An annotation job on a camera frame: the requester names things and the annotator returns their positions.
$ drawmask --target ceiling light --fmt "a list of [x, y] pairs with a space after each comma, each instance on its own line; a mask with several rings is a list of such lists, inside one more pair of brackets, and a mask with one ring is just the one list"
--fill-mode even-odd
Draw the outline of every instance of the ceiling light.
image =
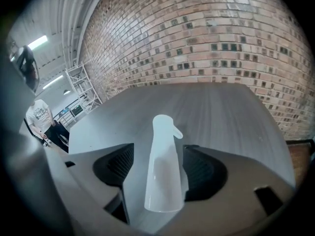
[[41, 44], [47, 42], [48, 39], [46, 37], [46, 35], [40, 37], [39, 39], [35, 40], [34, 42], [32, 42], [31, 44], [28, 45], [28, 47], [31, 49], [31, 50], [34, 50], [37, 46], [40, 46]]
[[57, 80], [61, 79], [63, 75], [60, 75], [58, 78], [55, 78], [53, 81], [49, 82], [46, 86], [43, 87], [43, 89], [46, 89], [49, 87], [53, 82], [56, 82]]

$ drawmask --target metal scaffold tower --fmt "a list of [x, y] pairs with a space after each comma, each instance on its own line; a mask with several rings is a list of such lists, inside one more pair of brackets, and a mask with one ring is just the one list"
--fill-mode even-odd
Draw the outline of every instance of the metal scaffold tower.
[[75, 65], [70, 69], [66, 69], [65, 72], [71, 87], [73, 91], [77, 93], [80, 105], [86, 114], [102, 104], [83, 63]]

